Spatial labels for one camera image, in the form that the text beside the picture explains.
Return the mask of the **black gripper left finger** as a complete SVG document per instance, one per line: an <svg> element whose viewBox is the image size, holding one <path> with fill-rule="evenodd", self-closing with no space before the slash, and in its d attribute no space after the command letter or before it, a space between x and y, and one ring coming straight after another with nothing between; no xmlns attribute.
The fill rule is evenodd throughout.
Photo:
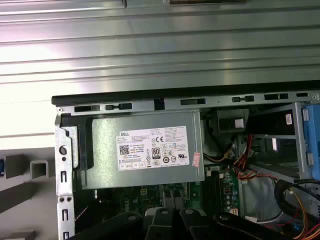
<svg viewBox="0 0 320 240"><path fill-rule="evenodd" d="M70 240L171 240L173 237L173 211L156 207L141 216L124 212L93 227L87 228Z"/></svg>

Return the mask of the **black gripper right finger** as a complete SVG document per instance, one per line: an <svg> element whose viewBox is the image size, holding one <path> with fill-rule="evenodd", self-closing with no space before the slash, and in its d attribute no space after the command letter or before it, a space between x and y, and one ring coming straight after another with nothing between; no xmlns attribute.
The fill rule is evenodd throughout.
<svg viewBox="0 0 320 240"><path fill-rule="evenodd" d="M213 217L196 208L180 211L193 240L286 240L288 237L229 212Z"/></svg>

